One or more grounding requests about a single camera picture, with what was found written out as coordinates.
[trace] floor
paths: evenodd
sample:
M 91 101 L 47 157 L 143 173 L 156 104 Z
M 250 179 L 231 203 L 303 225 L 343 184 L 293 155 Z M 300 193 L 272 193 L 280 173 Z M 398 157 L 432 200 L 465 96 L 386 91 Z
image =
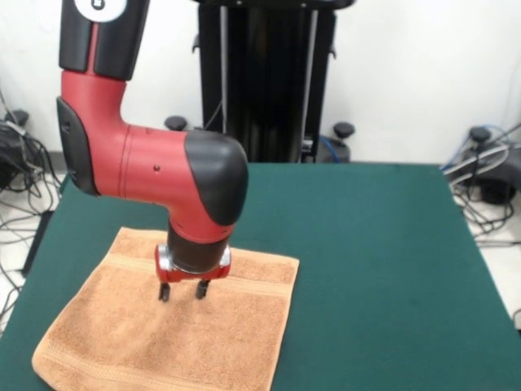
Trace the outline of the floor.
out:
M 50 195 L 47 190 L 42 189 L 42 198 L 33 198 L 33 207 L 38 211 L 43 211 L 51 205 Z M 53 208 L 57 205 L 58 196 L 56 191 L 52 189 Z M 29 209 L 27 194 L 15 194 L 3 192 L 0 194 L 0 218 L 10 221 L 13 218 L 27 217 L 28 214 L 12 207 L 6 206 L 10 204 L 22 209 Z M 506 226 L 497 233 L 491 234 L 487 238 L 493 240 L 513 240 L 521 239 L 521 196 L 514 199 L 514 208 L 518 212 L 508 221 Z M 491 207 L 486 204 L 479 205 L 479 210 L 486 213 L 490 217 L 501 216 L 503 210 Z M 7 272 L 12 282 L 22 287 L 24 279 L 20 270 L 25 263 L 29 247 L 33 242 L 33 236 L 38 226 L 38 217 L 31 217 L 26 220 L 13 222 L 8 225 L 10 229 L 17 231 L 8 231 L 3 226 L 0 229 L 0 262 Z M 510 317 L 521 309 L 521 245 L 507 248 L 482 248 L 480 251 L 490 269 L 493 280 L 505 304 L 506 311 Z M 2 306 L 9 296 L 7 305 L 11 305 L 17 298 L 18 292 L 12 287 L 5 275 L 0 276 L 0 313 Z M 5 328 L 10 313 L 0 321 L 0 333 Z M 521 329 L 521 312 L 516 316 L 515 326 Z

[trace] black joint cap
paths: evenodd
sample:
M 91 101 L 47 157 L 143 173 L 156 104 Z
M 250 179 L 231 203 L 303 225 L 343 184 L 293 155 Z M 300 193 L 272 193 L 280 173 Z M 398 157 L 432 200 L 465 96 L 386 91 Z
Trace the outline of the black joint cap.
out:
M 166 120 L 164 120 L 164 125 L 167 127 L 167 129 L 181 132 L 186 128 L 188 122 L 186 122 L 184 116 L 169 116 Z
M 186 156 L 208 216 L 231 226 L 243 211 L 247 191 L 247 158 L 241 145 L 224 134 L 192 131 L 186 136 Z
M 339 122 L 333 126 L 333 130 L 337 137 L 343 140 L 355 133 L 355 127 L 349 122 Z
M 469 132 L 472 141 L 482 144 L 486 143 L 491 137 L 492 133 L 484 126 L 474 126 Z

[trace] black knob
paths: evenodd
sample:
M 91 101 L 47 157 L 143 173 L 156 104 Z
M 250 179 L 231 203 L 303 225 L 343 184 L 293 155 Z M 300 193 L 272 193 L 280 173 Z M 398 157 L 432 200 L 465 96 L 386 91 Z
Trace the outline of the black knob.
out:
M 487 142 L 492 136 L 490 130 L 484 128 L 483 126 L 474 126 L 473 128 L 471 128 L 470 134 L 472 141 L 478 144 Z
M 355 133 L 355 127 L 349 122 L 339 122 L 333 126 L 333 130 L 343 140 Z
M 188 123 L 183 116 L 169 116 L 166 120 L 164 120 L 164 125 L 170 130 L 176 130 L 180 132 L 186 128 Z

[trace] white wall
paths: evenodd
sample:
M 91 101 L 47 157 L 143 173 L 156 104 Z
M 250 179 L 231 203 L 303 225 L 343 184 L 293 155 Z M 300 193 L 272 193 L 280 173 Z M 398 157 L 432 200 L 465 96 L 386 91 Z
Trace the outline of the white wall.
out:
M 59 150 L 60 0 L 0 1 L 0 82 L 8 103 L 33 116 L 31 131 Z M 190 0 L 152 0 L 127 121 L 201 122 L 197 32 Z M 471 125 L 521 118 L 521 2 L 358 0 L 339 12 L 322 132 L 354 123 L 356 160 L 441 162 Z

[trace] black metal stand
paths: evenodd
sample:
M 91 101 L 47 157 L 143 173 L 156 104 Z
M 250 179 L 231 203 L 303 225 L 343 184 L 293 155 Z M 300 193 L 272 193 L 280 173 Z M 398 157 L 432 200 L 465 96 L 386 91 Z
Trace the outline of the black metal stand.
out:
M 251 162 L 315 157 L 334 9 L 348 7 L 352 0 L 234 3 L 240 7 L 230 7 L 226 0 L 199 2 L 203 114 L 205 124 L 212 122 L 208 130 L 239 140 Z M 310 141 L 307 148 L 304 137 Z

